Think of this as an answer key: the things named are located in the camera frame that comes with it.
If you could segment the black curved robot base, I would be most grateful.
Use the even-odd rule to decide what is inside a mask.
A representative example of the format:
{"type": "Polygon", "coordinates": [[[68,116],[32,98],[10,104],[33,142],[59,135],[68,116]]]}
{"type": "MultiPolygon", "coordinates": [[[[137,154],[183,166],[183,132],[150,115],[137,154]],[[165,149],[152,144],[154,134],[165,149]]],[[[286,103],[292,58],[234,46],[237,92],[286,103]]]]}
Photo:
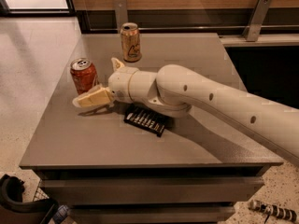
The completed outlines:
{"type": "Polygon", "coordinates": [[[24,202],[23,181],[16,176],[0,178],[0,224],[48,224],[58,210],[52,198],[24,202]]]}

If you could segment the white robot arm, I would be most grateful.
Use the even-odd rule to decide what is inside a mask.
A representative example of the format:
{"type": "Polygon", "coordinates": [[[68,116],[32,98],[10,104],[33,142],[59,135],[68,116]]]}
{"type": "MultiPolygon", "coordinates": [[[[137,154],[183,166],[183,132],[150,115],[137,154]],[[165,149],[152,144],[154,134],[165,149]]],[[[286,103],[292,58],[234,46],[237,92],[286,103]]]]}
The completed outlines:
{"type": "Polygon", "coordinates": [[[116,58],[106,87],[96,85],[73,100],[76,107],[113,101],[140,103],[172,118],[194,106],[265,143],[285,160],[299,162],[299,110],[206,78],[177,64],[141,71],[116,58]]]}

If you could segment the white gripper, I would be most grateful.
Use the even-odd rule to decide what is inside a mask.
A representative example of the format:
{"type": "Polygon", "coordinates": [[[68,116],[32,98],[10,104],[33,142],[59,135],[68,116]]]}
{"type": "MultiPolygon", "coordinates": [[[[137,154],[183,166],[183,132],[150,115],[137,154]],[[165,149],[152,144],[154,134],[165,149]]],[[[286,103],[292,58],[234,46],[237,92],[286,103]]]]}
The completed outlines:
{"type": "Polygon", "coordinates": [[[72,103],[75,107],[108,105],[115,100],[130,104],[129,83],[137,68],[125,66],[119,59],[111,58],[114,73],[108,79],[108,87],[96,85],[76,97],[72,103]]]}

